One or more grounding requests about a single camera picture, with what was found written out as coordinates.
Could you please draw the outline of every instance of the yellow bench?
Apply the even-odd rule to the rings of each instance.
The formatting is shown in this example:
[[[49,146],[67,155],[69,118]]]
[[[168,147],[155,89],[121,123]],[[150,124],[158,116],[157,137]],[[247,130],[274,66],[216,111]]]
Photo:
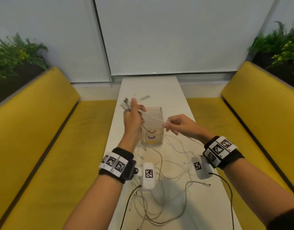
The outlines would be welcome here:
[[[222,98],[288,181],[282,179]],[[245,62],[222,91],[222,97],[191,98],[187,101],[197,123],[214,134],[226,136],[239,147],[248,161],[291,191],[287,185],[289,183],[294,191],[293,88],[252,63]],[[221,170],[218,173],[226,179]],[[223,184],[230,197],[228,186]],[[233,187],[232,190],[233,208],[243,230],[265,229]]]
[[[246,62],[222,96],[294,187],[294,90]],[[0,106],[1,229],[61,229],[97,177],[116,100],[79,98],[53,68]],[[223,99],[188,103],[199,124],[290,190]],[[233,207],[244,230],[264,229],[234,189]]]

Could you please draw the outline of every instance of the transparent plastic box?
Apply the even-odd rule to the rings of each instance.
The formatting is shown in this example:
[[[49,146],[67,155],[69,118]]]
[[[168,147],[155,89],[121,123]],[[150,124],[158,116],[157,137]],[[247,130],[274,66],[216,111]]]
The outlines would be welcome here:
[[[163,120],[163,113],[161,107],[149,107],[147,108],[146,113],[156,119]],[[146,114],[142,114],[143,119],[145,120],[144,127],[142,127],[142,145],[147,144],[163,144],[164,137],[164,128],[162,127],[163,122],[155,120],[149,117]]]

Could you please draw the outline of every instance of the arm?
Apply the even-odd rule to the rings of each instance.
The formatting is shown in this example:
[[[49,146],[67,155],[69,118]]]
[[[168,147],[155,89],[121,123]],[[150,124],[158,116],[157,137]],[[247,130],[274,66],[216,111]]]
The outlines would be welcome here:
[[[133,153],[141,139],[144,120],[138,109],[146,108],[131,101],[132,112],[124,113],[125,133],[118,147]],[[63,230],[105,230],[108,229],[122,191],[122,183],[108,175],[99,175],[83,198],[79,201]]]
[[[166,131],[181,133],[203,144],[215,136],[185,115],[169,117],[167,122],[163,124]],[[227,165],[224,173],[265,226],[275,217],[294,209],[294,195],[245,159]]]

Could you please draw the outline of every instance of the person's left hand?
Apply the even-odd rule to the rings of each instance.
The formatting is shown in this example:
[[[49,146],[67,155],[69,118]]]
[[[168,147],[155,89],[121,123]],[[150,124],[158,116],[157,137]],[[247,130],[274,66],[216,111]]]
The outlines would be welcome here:
[[[131,112],[124,112],[125,133],[119,143],[118,147],[123,148],[129,152],[134,151],[135,146],[142,138],[142,124],[144,120],[139,110],[146,111],[146,107],[138,105],[135,98],[131,100]]]

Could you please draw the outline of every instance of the wrist strap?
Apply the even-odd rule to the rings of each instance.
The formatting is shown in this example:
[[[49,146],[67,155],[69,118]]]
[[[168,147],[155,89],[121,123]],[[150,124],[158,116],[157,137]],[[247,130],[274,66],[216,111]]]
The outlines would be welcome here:
[[[215,136],[206,143],[203,155],[213,168],[224,169],[228,164],[244,156],[237,150],[237,146],[224,136]]]
[[[133,160],[134,155],[122,148],[115,148],[110,154],[104,156],[100,163],[99,175],[106,174],[122,184],[125,183],[126,179],[122,176],[124,172],[129,172],[135,165]]]

